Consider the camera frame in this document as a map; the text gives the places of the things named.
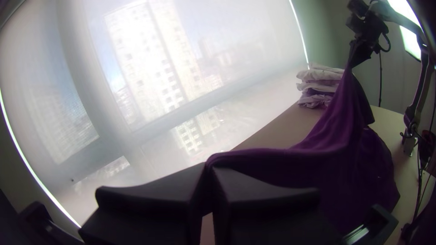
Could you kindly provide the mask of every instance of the white folded shirt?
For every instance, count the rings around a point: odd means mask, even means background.
[[[309,68],[310,69],[315,69],[315,70],[323,70],[323,71],[334,72],[334,73],[338,73],[338,74],[344,74],[344,69],[331,68],[331,67],[328,67],[328,66],[325,66],[325,65],[317,64],[315,62],[309,62]]]
[[[339,85],[338,84],[334,84],[334,85],[323,85],[323,84],[319,84],[319,83],[306,83],[306,82],[302,82],[302,83],[297,83],[297,89],[300,91],[306,91],[308,88],[312,88],[315,89],[317,91],[321,91],[321,92],[336,92],[336,89]]]

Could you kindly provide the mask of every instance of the lavender folded cloth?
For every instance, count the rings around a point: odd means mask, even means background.
[[[333,96],[323,95],[323,94],[314,94],[308,95],[303,94],[301,98],[298,100],[298,105],[301,107],[307,107],[310,109],[314,108],[327,108],[330,102],[332,101]]]
[[[331,97],[333,97],[333,96],[335,95],[334,92],[318,91],[318,90],[313,89],[313,88],[308,88],[308,89],[304,92],[304,94],[309,95],[309,96],[319,94],[319,95],[328,95],[328,96],[331,96]]]

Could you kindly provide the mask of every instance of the wooden desk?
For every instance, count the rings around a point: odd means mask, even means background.
[[[399,240],[401,228],[405,223],[411,222],[413,217],[418,192],[417,159],[416,155],[408,157],[402,153],[400,132],[403,132],[405,128],[403,115],[378,107],[372,107],[372,111],[376,122],[370,127],[391,150],[395,165],[395,181],[401,195],[392,212],[399,220],[399,224],[386,242],[387,245],[395,245]],[[253,147],[289,148],[307,136],[323,112],[323,110],[301,108],[294,104],[264,128],[235,147],[234,150]],[[423,185],[425,185],[428,176],[427,173],[424,173]],[[424,195],[421,209],[427,204],[434,183],[435,179],[432,177]],[[214,244],[211,216],[206,216],[203,219],[201,244]]]

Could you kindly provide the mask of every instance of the window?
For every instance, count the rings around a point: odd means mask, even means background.
[[[416,17],[407,0],[388,0],[388,2],[397,13],[400,13],[420,26],[418,18]],[[416,40],[416,34],[402,26],[400,26],[400,31],[401,35],[403,36],[405,50],[416,59],[421,60],[421,48]]]
[[[306,58],[289,1],[168,1],[165,16],[152,6],[160,1],[96,2],[27,1],[0,35],[0,60],[8,61],[0,88],[17,147],[80,225],[99,186],[151,182],[231,150],[299,98],[293,64]],[[141,19],[147,5],[155,18]],[[285,70],[291,83],[270,80]],[[223,89],[209,93],[203,73]],[[179,92],[170,91],[175,82]],[[226,123],[212,125],[210,115]],[[202,147],[188,149],[178,125]]]

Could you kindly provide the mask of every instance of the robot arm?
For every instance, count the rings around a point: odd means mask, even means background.
[[[386,36],[389,29],[385,22],[403,26],[417,36],[421,48],[422,69],[415,97],[404,114],[406,129],[402,134],[403,151],[406,155],[411,155],[415,147],[416,131],[421,120],[421,111],[427,98],[431,75],[435,66],[435,61],[428,54],[426,37],[420,26],[397,13],[387,2],[375,0],[368,6],[363,0],[350,0],[348,8],[352,11],[352,15],[347,20],[347,26],[356,33],[352,44],[359,46],[356,56],[351,60],[353,67],[369,59],[372,52],[383,51],[378,39],[383,34],[389,42]]]

